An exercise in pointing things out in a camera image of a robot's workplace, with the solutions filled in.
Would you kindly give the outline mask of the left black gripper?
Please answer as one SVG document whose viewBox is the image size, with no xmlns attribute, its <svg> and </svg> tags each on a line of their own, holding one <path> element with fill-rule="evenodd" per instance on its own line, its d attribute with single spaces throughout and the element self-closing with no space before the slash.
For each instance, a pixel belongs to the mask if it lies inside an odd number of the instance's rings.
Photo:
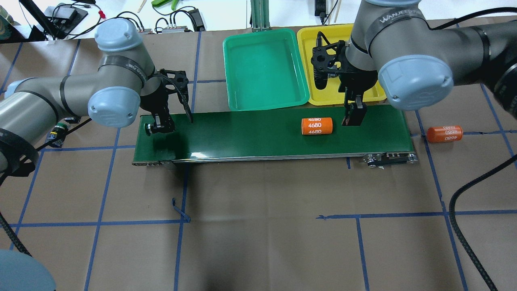
<svg viewBox="0 0 517 291">
<path fill-rule="evenodd" d="M 169 113 L 168 98 L 176 93 L 186 115 L 193 123 L 189 106 L 189 80 L 185 71 L 161 69 L 150 76 L 140 93 L 140 107 L 151 113 L 153 123 L 145 124 L 145 133 L 168 134 L 175 131 L 175 122 Z"/>
</svg>

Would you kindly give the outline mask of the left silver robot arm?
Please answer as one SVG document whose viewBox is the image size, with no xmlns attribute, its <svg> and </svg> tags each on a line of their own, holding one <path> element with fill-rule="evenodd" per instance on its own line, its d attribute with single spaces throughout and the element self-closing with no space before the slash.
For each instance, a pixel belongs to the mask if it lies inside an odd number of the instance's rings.
<svg viewBox="0 0 517 291">
<path fill-rule="evenodd" d="M 195 44 L 197 33 L 143 35 L 133 22 L 113 19 L 101 23 L 92 39 L 69 39 L 21 44 L 21 51 L 2 68 L 1 173 L 20 168 L 27 148 L 40 147 L 47 134 L 69 116 L 94 118 L 70 133 L 62 148 L 41 149 L 30 155 L 34 170 L 26 177 L 8 176 L 1 183 L 1 211 L 30 250 L 39 270 L 13 279 L 10 290 L 40 289 L 54 280 L 54 291 L 131 289 L 129 274 L 96 254 L 117 255 L 144 250 L 144 240 L 128 230 L 163 233 L 167 243 L 151 242 L 166 251 L 169 262 L 160 276 L 148 280 L 150 289 L 173 289 L 178 228 L 151 220 L 173 221 L 177 213 L 170 198 L 181 203 L 182 176 L 162 165 L 134 167 L 132 158 L 140 116 L 149 114 L 141 103 L 183 114 L 176 95 L 161 103 L 153 93 L 162 69 L 184 71 L 183 88 L 195 96 L 195 52 L 168 56 L 173 45 Z"/>
</svg>

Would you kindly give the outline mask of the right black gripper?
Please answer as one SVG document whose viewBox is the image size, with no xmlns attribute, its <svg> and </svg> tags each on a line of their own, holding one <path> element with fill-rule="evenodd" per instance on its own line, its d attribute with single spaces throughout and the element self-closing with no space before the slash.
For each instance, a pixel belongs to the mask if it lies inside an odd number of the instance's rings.
<svg viewBox="0 0 517 291">
<path fill-rule="evenodd" d="M 348 46 L 349 43 L 344 40 L 331 44 L 323 32 L 318 32 L 316 46 L 312 48 L 311 64 L 315 87 L 318 90 L 326 88 L 331 74 L 339 77 L 338 91 L 345 92 L 345 116 L 342 126 L 359 127 L 368 110 L 363 101 L 364 92 L 377 82 L 377 72 L 362 70 L 352 65 L 345 54 Z"/>
</svg>

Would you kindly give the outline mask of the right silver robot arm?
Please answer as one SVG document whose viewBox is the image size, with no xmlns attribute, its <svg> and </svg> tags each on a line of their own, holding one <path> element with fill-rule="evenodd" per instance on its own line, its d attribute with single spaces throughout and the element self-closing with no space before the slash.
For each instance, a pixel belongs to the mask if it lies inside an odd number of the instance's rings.
<svg viewBox="0 0 517 291">
<path fill-rule="evenodd" d="M 390 105 L 412 111 L 434 105 L 454 86 L 484 84 L 516 117 L 516 22 L 431 28 L 417 0 L 363 0 L 348 41 L 318 32 L 311 63 L 318 90 L 331 74 L 345 94 L 342 125 L 359 126 L 364 92 L 379 83 Z"/>
</svg>

